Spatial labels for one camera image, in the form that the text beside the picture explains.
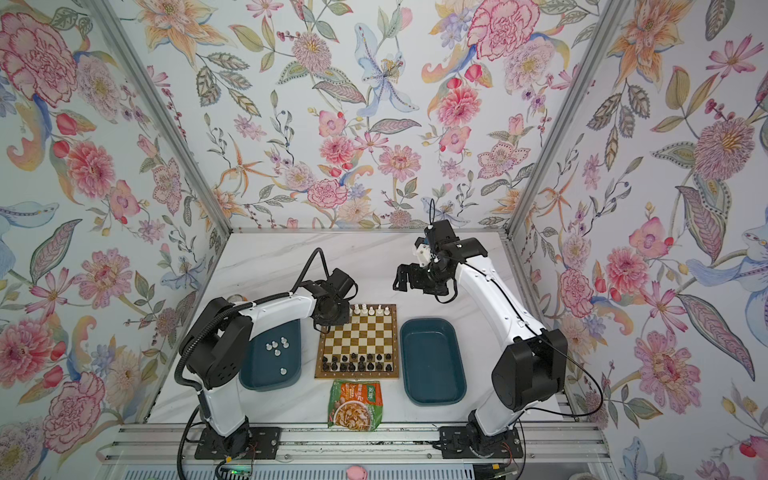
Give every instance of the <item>chessboard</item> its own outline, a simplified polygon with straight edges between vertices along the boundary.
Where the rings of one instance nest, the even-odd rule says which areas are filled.
[[[320,334],[316,379],[400,377],[396,306],[366,305],[374,309],[372,315],[362,310],[354,312],[356,306],[362,309],[363,305],[350,306],[349,323],[332,326],[328,333]]]

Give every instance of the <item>floral wallpaper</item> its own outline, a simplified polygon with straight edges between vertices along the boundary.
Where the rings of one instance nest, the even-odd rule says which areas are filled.
[[[93,27],[0,2],[2,479],[92,473],[143,419],[225,241]]]
[[[599,0],[112,2],[236,229],[501,227]],[[162,75],[158,65],[163,65]]]
[[[634,0],[515,232],[626,480],[768,479],[767,15]]]

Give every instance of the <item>blue tray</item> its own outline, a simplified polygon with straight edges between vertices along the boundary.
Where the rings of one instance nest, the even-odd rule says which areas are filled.
[[[412,319],[400,329],[403,380],[416,405],[456,403],[467,393],[456,331],[439,318]]]
[[[280,337],[286,337],[288,348],[280,344]],[[277,342],[280,356],[275,349],[267,350],[267,343]],[[288,371],[280,374],[280,369]],[[301,377],[301,325],[292,320],[253,337],[248,344],[248,353],[240,369],[240,383],[249,390],[267,392],[282,389],[296,383]]]

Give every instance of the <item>food packet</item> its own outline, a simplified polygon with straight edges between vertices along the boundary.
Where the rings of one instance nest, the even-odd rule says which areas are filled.
[[[384,402],[378,382],[334,380],[328,401],[328,426],[370,432],[382,422]]]

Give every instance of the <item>table surface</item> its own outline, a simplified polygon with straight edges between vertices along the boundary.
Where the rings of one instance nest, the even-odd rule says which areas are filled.
[[[392,290],[397,266],[415,261],[412,250],[417,236],[416,233],[384,232],[235,233],[224,248],[195,319],[205,305],[218,296],[227,298],[239,293],[254,300],[287,291],[312,251],[321,247],[329,270],[340,268],[358,283],[359,292],[354,303],[396,304],[400,328],[412,318],[437,316],[448,320],[456,330],[467,382],[464,398],[448,406],[418,406],[408,399],[402,375],[399,379],[382,379],[383,421],[464,422],[469,412],[478,408],[492,392],[491,371],[502,348],[488,321],[465,291],[460,289],[456,300],[441,305],[432,296],[419,291]],[[499,234],[477,232],[462,236],[475,237],[483,244],[500,277],[519,298]],[[305,278],[319,280],[323,277],[321,263],[316,259]],[[251,422],[326,421],[333,381],[314,378],[319,333],[313,329],[311,319],[302,320],[301,335],[302,369],[298,382],[270,392],[254,392],[238,382],[240,402]],[[173,379],[177,361],[178,357],[157,397],[149,423],[185,423],[197,405],[194,389],[178,385]],[[541,406],[560,411],[554,396]],[[540,421],[562,417],[531,411],[523,419]]]

